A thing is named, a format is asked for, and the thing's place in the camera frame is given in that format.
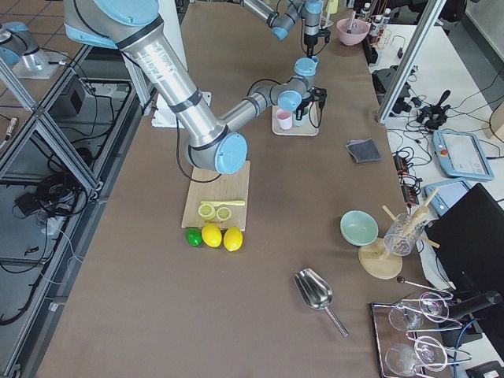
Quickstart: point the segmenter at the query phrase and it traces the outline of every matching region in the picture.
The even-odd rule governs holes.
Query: blue framed tablet
[[[494,179],[494,173],[474,134],[436,130],[432,134],[432,143],[439,165],[449,177],[478,181]]]
[[[425,195],[428,197],[435,188],[437,194],[431,201],[431,206],[441,217],[448,209],[471,189],[471,185],[464,177],[441,181],[440,183],[430,183],[425,185]]]

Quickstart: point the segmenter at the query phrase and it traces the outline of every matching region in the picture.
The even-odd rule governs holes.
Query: pink bowl
[[[353,32],[355,32],[357,29],[359,33],[356,32],[355,34],[348,34],[347,30],[349,22],[349,18],[343,18],[336,23],[336,28],[338,29],[338,38],[343,45],[357,45],[358,43],[362,42],[362,40],[367,36],[369,32],[369,24],[367,22],[364,22],[363,20],[355,20]]]

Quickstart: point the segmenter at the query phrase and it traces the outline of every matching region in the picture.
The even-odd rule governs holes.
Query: gray floor
[[[412,24],[416,17],[415,13],[403,7],[400,9],[399,18],[395,21],[399,24]],[[504,63],[467,16],[458,23],[445,23],[443,28],[449,31],[449,40],[478,88],[483,91],[483,96],[489,106],[496,109],[502,103],[501,96],[504,96],[504,70],[502,69]]]

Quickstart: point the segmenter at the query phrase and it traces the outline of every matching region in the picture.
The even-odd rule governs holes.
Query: pink cup
[[[292,127],[292,113],[283,109],[276,111],[276,120],[282,130],[289,130]]]

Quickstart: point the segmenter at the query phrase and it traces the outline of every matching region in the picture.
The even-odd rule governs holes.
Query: blue cable
[[[456,351],[456,349],[458,349],[460,347],[460,342],[462,340],[462,336],[465,334],[465,331],[467,331],[467,328],[469,328],[473,323],[475,323],[478,320],[479,320],[478,318],[472,319],[458,333],[457,341],[455,342],[455,347],[454,347],[454,349],[455,349],[455,352],[454,352],[454,362],[457,361],[457,351]],[[454,378],[457,378],[457,365],[453,364],[453,367],[454,367]]]

